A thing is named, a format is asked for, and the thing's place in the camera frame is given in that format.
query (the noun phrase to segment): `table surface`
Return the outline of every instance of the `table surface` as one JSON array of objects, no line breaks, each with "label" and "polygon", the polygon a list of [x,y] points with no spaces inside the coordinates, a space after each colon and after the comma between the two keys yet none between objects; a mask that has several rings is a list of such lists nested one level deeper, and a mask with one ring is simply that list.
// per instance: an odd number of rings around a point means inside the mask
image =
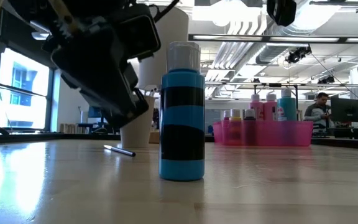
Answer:
[{"label": "table surface", "polygon": [[206,144],[196,182],[158,177],[158,145],[0,145],[2,223],[358,223],[358,150]]}]

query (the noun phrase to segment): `person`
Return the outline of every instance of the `person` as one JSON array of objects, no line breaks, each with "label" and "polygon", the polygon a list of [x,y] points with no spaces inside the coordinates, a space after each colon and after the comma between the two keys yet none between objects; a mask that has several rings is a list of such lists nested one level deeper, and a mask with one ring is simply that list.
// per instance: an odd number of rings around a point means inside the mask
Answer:
[{"label": "person", "polygon": [[331,121],[329,109],[331,106],[327,105],[328,94],[319,93],[317,95],[316,103],[310,105],[303,118],[304,121],[313,121],[313,132],[326,132],[327,128],[333,128],[334,123]]}]

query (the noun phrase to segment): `pen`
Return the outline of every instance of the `pen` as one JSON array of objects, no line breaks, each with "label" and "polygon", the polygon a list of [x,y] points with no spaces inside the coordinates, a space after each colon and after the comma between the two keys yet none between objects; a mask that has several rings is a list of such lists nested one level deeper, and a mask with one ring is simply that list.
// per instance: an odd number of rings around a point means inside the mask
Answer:
[{"label": "pen", "polygon": [[125,149],[121,149],[121,148],[118,148],[118,147],[104,145],[104,148],[112,150],[114,152],[119,152],[119,153],[125,154],[127,156],[131,156],[131,157],[136,156],[135,152],[127,151]]}]

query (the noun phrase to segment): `ceiling duct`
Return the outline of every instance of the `ceiling duct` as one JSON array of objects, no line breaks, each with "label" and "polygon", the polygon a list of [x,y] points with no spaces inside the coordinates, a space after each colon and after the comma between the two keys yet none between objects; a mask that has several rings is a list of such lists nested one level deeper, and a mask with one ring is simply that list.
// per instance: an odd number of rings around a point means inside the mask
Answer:
[{"label": "ceiling duct", "polygon": [[[340,6],[313,6],[309,5],[310,0],[301,0],[298,3],[298,11],[296,12],[295,21],[288,27],[278,26],[273,24],[265,35],[310,35],[316,29],[325,24],[341,7]],[[269,64],[288,47],[267,46],[266,44],[254,44],[250,50],[258,52],[264,48],[255,58],[257,64]],[[253,55],[243,58],[236,70],[239,71],[241,67],[249,62]]]}]

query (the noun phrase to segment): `pink basket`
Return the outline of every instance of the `pink basket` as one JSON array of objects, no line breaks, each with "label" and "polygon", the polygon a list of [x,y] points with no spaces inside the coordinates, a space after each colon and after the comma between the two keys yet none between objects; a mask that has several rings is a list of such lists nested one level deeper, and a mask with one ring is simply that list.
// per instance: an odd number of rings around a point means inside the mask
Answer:
[{"label": "pink basket", "polygon": [[224,146],[309,146],[311,121],[218,121],[215,143]]}]

